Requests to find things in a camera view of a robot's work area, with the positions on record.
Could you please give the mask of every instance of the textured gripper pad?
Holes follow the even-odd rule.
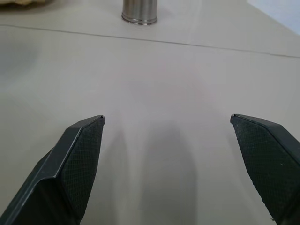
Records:
[[[103,124],[83,128],[61,171],[61,183],[78,219],[82,219],[95,180]]]
[[[238,117],[232,124],[247,172],[279,224],[299,192],[300,167],[265,127]]]

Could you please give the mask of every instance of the stainless steel cup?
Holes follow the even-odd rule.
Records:
[[[123,0],[123,20],[139,24],[151,25],[158,21],[158,0]]]

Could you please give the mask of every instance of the beige object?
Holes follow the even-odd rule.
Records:
[[[8,3],[28,5],[30,3],[45,3],[45,0],[0,0],[0,4],[8,4]]]

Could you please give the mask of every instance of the white table surface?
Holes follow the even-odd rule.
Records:
[[[115,15],[120,5],[74,0],[0,13],[8,24],[0,26],[0,214],[66,127],[103,114],[82,225],[274,225],[230,116],[281,123],[300,140],[299,37],[238,1],[231,11],[203,1],[202,13],[192,1],[170,4],[150,27],[123,22]],[[247,18],[256,35],[242,26],[244,16],[233,15],[242,10],[256,14],[257,21]],[[198,16],[206,22],[197,24]],[[230,29],[222,32],[218,21]]]

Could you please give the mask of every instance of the silver canister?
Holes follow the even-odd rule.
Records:
[[[123,20],[139,24],[151,25],[158,21],[158,0],[123,0]]]

